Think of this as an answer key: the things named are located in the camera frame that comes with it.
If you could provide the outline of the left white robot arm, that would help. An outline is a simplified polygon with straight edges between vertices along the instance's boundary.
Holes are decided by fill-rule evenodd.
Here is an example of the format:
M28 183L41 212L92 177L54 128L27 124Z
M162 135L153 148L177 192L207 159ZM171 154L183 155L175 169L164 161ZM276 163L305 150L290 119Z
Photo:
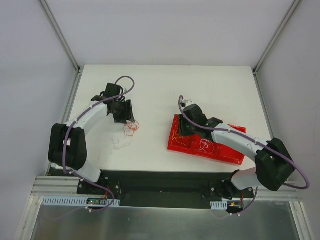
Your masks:
M116 124L134 123L132 101L126 100L124 89L108 83L106 89L94 96L89 106L75 119L51 128L48 160L89 181L88 188L99 195L105 191L103 171L88 160L86 135L105 117L113 115Z

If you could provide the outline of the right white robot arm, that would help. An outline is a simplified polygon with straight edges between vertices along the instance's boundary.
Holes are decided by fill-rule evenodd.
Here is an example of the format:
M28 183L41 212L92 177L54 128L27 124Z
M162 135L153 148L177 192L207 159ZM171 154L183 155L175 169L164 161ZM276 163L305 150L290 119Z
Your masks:
M243 133L218 118L207 118L191 101L179 103L181 136L198 135L203 139L229 147L255 163L255 167L236 170L215 187L215 193L231 200L244 189L263 186L276 192L295 171L284 143L278 139L264 140Z

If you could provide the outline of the red three-compartment bin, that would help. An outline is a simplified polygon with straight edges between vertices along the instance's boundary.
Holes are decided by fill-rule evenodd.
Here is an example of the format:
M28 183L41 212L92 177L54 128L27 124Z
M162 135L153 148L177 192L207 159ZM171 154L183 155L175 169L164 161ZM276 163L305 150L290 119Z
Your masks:
M207 158L229 164L242 165L245 155L220 143L215 143L197 134L179 136L178 115L173 118L167 149L174 152Z

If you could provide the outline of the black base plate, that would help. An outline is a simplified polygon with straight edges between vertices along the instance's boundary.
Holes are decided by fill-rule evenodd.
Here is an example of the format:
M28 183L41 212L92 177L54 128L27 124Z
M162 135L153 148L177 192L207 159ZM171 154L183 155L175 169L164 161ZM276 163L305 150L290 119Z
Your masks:
M157 172L105 170L102 186L79 181L78 195L106 196L122 207L209 209L222 198L216 194L228 172Z

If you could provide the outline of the aluminium rail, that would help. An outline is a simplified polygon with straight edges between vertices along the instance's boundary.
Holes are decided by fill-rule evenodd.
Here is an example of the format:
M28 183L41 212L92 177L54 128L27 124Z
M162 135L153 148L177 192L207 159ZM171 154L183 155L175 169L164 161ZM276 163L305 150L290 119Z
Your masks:
M78 197L79 179L77 177L64 176L38 176L35 179L31 190L32 196L70 196ZM281 202L301 202L302 192L287 186L283 186L279 191L273 192L265 187L259 187L257 201L281 201Z

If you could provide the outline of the left aluminium frame post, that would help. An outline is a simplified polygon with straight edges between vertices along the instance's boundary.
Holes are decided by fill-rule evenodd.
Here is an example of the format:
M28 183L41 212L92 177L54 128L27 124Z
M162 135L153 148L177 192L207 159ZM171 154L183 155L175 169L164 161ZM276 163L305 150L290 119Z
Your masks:
M56 17L54 16L51 7L48 4L47 0L37 0L39 6L41 7L49 25L51 26L62 50L64 51L65 55L67 56L69 62L71 63L72 67L77 73L82 73L83 67L79 65L78 61L75 58L75 55L70 48L68 41L66 40Z

